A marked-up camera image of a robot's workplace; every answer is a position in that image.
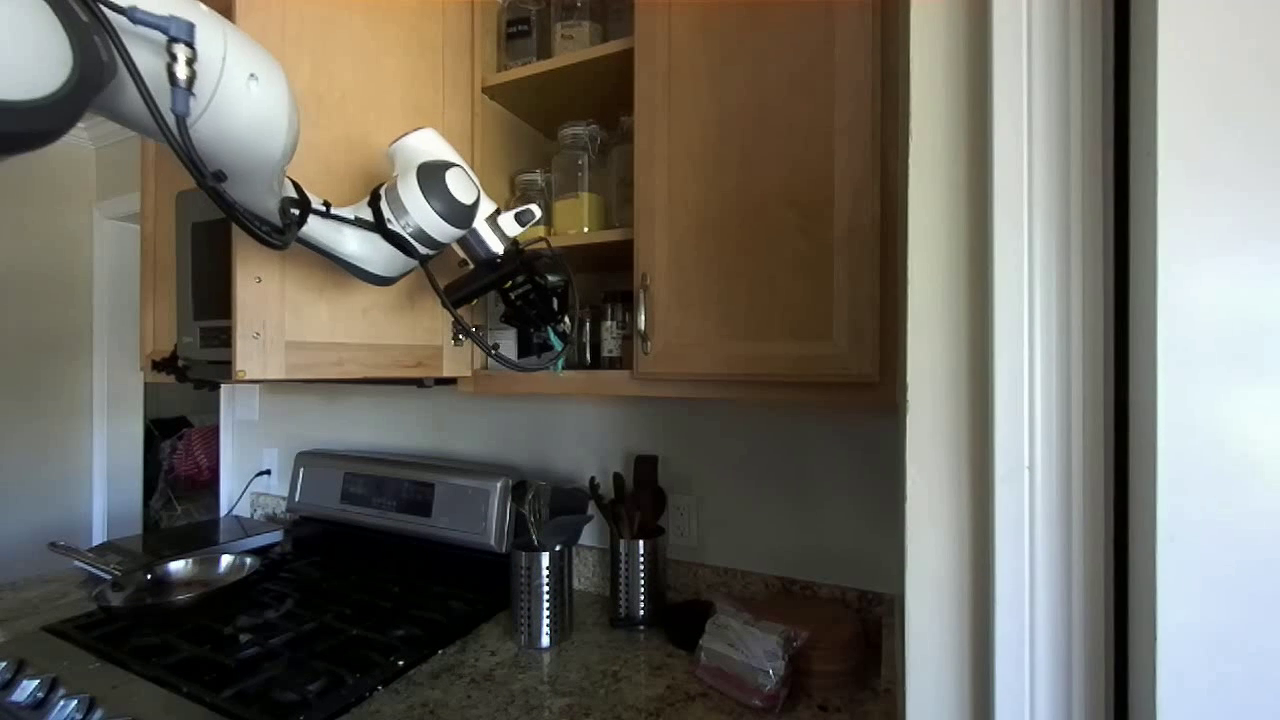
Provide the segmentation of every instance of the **wooden cabinet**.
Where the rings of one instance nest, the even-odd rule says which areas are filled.
[[[479,16],[479,77],[491,73]],[[636,34],[491,73],[483,180],[544,159],[570,116],[636,116],[627,370],[476,377],[498,393],[894,393],[904,295],[904,2],[636,0]]]
[[[237,25],[287,73],[300,144],[290,175],[331,205],[387,180],[387,144],[439,128],[472,156],[472,2],[237,0]],[[170,349],[170,164],[147,159],[147,349]],[[423,277],[363,282],[307,248],[233,248],[237,381],[435,381],[468,377],[472,352]]]
[[[894,251],[881,0],[636,16],[642,381],[881,383]]]

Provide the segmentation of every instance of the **granite countertop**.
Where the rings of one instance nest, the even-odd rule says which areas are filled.
[[[0,644],[47,619],[89,606],[81,575],[0,583]],[[874,648],[873,667],[839,658],[835,685],[804,685],[785,715],[890,720],[890,651]],[[445,648],[390,686],[363,700],[353,720],[399,715],[750,715],[697,678],[697,656],[664,632],[613,629],[599,593],[575,593],[575,632],[553,651],[521,648],[513,619],[496,614],[468,639]]]

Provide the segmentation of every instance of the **stainless steel stove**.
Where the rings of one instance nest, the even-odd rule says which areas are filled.
[[[508,606],[513,482],[423,457],[300,452],[261,570],[0,644],[0,715],[342,715]]]

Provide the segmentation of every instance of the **utensil holder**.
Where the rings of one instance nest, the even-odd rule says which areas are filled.
[[[613,622],[652,622],[668,593],[668,549],[658,536],[613,541]]]
[[[516,644],[539,651],[570,636],[570,549],[513,552],[513,622]]]

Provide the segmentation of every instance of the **stovetop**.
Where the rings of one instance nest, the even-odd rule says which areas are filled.
[[[215,715],[281,720],[338,715],[502,606],[498,552],[300,520],[233,588],[42,632]]]

